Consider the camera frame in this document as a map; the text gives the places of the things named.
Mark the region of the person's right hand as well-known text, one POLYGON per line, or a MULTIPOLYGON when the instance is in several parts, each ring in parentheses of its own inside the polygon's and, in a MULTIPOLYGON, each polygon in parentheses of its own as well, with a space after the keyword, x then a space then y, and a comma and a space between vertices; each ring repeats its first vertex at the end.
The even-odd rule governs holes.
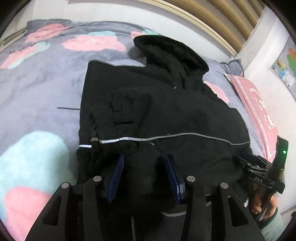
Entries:
MULTIPOLYGON (((253 184, 253 197, 249 201, 249 210, 252 214, 259 214, 262 211, 262 200, 260 197, 259 188, 260 186, 258 183, 253 184)), ((268 208, 262 220, 270 220, 276 213, 277 208, 278 197, 274 194, 269 201, 268 208)))

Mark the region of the light green sleeve forearm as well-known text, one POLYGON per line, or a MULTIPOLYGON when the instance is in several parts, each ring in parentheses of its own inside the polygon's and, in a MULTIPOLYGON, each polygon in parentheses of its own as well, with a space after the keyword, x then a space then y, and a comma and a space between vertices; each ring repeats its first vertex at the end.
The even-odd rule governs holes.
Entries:
POLYGON ((276 209, 275 214, 268 220, 259 223, 259 229, 266 241, 276 241, 285 230, 281 215, 276 209))

